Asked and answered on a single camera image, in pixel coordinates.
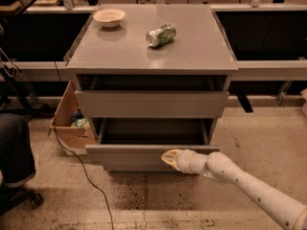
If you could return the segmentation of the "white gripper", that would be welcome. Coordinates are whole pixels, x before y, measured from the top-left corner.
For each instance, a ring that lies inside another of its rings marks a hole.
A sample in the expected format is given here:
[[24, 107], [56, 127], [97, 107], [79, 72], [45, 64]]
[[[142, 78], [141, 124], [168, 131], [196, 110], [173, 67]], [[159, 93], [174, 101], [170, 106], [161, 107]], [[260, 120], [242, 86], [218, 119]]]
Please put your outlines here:
[[167, 165], [183, 173], [204, 175], [209, 172], [206, 166], [208, 156], [190, 149], [170, 149], [161, 155]]

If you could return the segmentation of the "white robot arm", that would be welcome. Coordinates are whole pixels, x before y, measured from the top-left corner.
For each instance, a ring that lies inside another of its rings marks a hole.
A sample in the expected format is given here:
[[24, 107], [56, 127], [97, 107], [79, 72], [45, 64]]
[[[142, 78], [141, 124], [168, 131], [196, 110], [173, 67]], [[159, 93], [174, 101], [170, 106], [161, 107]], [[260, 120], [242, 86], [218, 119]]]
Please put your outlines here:
[[240, 169], [225, 154], [171, 149], [161, 159], [182, 173], [198, 174], [236, 185], [284, 230], [307, 230], [307, 206]]

